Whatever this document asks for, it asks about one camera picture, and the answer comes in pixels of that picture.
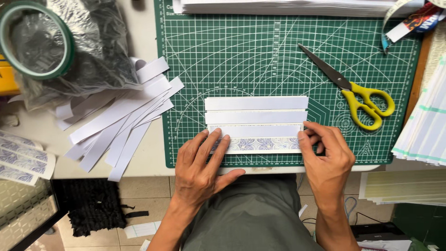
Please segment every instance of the plastic bag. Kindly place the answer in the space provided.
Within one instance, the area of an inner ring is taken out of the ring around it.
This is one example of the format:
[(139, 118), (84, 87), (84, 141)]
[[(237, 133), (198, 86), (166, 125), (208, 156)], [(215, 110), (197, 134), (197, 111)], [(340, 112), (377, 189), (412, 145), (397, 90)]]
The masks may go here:
[[(74, 38), (74, 60), (67, 73), (36, 80), (16, 72), (28, 110), (51, 108), (72, 96), (104, 89), (140, 89), (127, 56), (126, 28), (114, 0), (38, 0), (56, 13)], [(45, 14), (23, 11), (11, 23), (16, 58), (39, 71), (57, 65), (63, 54), (60, 30)]]

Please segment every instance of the hand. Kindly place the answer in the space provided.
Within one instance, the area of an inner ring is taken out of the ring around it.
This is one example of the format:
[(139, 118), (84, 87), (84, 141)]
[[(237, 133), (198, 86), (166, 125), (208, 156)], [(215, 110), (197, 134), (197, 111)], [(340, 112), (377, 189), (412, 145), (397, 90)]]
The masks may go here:
[[(338, 205), (355, 156), (348, 148), (337, 127), (304, 122), (308, 128), (298, 133), (306, 174), (320, 209)], [(313, 145), (318, 142), (317, 153), (325, 149), (325, 156), (316, 156)]]
[(221, 134), (221, 129), (215, 129), (209, 136), (204, 130), (195, 138), (187, 141), (178, 151), (175, 165), (175, 193), (172, 200), (193, 211), (198, 210), (205, 200), (234, 182), (245, 174), (245, 170), (236, 169), (217, 176), (224, 153), (229, 145), (229, 135), (225, 135), (214, 151), (209, 163), (206, 160)]

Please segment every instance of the white table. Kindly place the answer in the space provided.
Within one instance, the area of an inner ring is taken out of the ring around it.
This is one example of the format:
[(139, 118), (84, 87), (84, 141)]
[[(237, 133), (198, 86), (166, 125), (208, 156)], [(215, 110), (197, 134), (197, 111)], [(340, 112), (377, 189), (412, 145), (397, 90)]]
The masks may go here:
[[(122, 7), (121, 14), (127, 24), (129, 33), (129, 54), (147, 61), (157, 58), (153, 0), (118, 0), (118, 3)], [(3, 126), (2, 130), (36, 140), (44, 146), (46, 151), (52, 152), (58, 157), (53, 175), (54, 179), (108, 177), (111, 166), (104, 162), (105, 155), (89, 173), (79, 168), (77, 161), (63, 157), (71, 147), (67, 139), (68, 135), (89, 122), (103, 109), (76, 123), (66, 131), (60, 130), (55, 125), (55, 119), (49, 112), (27, 112), (22, 102), (8, 104), (2, 107), (1, 110), (2, 113), (16, 114), (20, 120), (18, 127)], [(130, 161), (124, 177), (175, 175), (175, 170), (167, 168), (165, 165), (162, 130), (161, 119), (154, 121), (150, 125), (149, 130)], [(354, 166), (353, 171), (369, 171), (377, 167), (378, 165)], [(232, 169), (221, 168), (220, 172), (229, 172)], [(305, 172), (304, 167), (245, 167), (244, 169), (248, 174)]]

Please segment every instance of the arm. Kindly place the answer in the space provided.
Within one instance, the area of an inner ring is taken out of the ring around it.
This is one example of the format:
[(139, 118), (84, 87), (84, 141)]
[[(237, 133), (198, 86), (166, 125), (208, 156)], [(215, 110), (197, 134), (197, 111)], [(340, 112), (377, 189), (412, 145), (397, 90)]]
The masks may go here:
[[(317, 242), (326, 251), (359, 251), (343, 209), (344, 187), (355, 156), (336, 127), (304, 122), (308, 128), (299, 132), (299, 145), (306, 173), (318, 206)], [(316, 156), (325, 149), (326, 156)]]
[(245, 174), (245, 170), (236, 169), (217, 176), (218, 168), (229, 145), (229, 135), (223, 137), (209, 163), (206, 164), (221, 130), (217, 128), (209, 136), (208, 134), (208, 130), (202, 131), (195, 138), (187, 141), (178, 151), (175, 165), (175, 193), (147, 251), (178, 251), (184, 229), (203, 203)]

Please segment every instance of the gray pants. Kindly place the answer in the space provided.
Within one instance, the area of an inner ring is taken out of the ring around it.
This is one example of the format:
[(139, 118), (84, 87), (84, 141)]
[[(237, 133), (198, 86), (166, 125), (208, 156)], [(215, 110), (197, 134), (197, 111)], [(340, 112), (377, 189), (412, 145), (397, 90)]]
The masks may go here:
[(300, 208), (295, 174), (244, 175), (205, 202), (183, 233), (182, 250), (323, 251)]

